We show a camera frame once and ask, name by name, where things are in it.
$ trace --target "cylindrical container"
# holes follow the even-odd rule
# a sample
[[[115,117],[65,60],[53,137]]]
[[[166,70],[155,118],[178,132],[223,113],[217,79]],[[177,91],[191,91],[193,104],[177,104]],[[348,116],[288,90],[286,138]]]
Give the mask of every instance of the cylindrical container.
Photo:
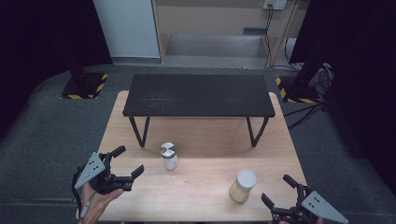
[[[251,189],[256,185],[257,178],[253,171],[244,169],[239,171],[235,181],[230,187],[231,197],[238,203],[244,203]]]
[[[176,147],[172,143],[164,143],[161,146],[161,157],[166,170],[173,170],[177,167]]]

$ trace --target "yellow-black hazard tape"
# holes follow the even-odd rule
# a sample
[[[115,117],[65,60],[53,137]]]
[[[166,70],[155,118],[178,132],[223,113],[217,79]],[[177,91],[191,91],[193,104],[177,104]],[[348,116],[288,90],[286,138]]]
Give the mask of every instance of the yellow-black hazard tape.
[[[276,78],[276,85],[279,88],[280,96],[282,97],[283,102],[285,103],[319,103],[319,99],[307,99],[307,98],[289,98],[288,93],[286,92],[282,80],[279,77]]]
[[[96,92],[90,92],[91,94],[67,94],[62,95],[62,99],[72,99],[72,100],[80,100],[80,99],[95,99],[99,96],[102,88],[105,86],[105,82],[108,78],[108,75],[103,74],[102,79],[99,83],[99,86],[96,88]]]

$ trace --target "white wall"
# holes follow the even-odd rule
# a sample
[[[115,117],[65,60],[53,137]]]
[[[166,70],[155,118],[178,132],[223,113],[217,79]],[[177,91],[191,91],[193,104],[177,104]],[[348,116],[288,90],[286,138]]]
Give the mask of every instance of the white wall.
[[[93,0],[111,57],[160,58],[151,0]]]

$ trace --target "gray carpet floor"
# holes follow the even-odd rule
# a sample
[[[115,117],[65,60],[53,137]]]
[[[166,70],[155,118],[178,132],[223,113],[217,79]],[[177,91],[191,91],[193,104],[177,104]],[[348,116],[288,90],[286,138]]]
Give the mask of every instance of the gray carpet floor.
[[[275,78],[296,75],[273,70],[120,65],[86,70],[109,75],[97,99],[61,100],[70,74],[51,77],[32,93],[2,140],[0,224],[75,223],[76,205],[70,203],[72,175],[99,148],[117,94],[129,90],[134,74],[263,74],[268,90],[278,99]],[[284,114],[307,107],[280,104]],[[291,125],[303,115],[287,116],[286,121]],[[395,196],[370,162],[349,155],[328,112],[319,110],[291,129],[290,135],[308,185],[349,223],[396,223]]]

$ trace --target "table leg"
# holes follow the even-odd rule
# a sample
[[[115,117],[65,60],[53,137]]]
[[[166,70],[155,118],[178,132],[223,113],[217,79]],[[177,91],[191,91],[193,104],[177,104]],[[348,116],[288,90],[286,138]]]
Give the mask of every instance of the table leg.
[[[137,126],[136,126],[136,122],[134,121],[134,117],[129,117],[129,121],[131,121],[132,128],[134,129],[134,134],[136,135],[139,145],[141,147],[144,147],[146,144],[146,137],[148,135],[148,130],[149,130],[149,117],[146,117],[145,131],[143,132],[143,139],[140,137],[139,130],[137,130]]]
[[[247,117],[247,127],[248,127],[248,133],[250,135],[250,141],[251,145],[253,147],[257,146],[257,143],[259,143],[260,137],[262,137],[262,133],[264,132],[264,128],[268,123],[269,117],[265,117],[264,121],[262,122],[262,127],[259,130],[259,133],[257,134],[256,137],[253,136],[253,130],[251,129],[251,123],[250,123],[250,118]]]

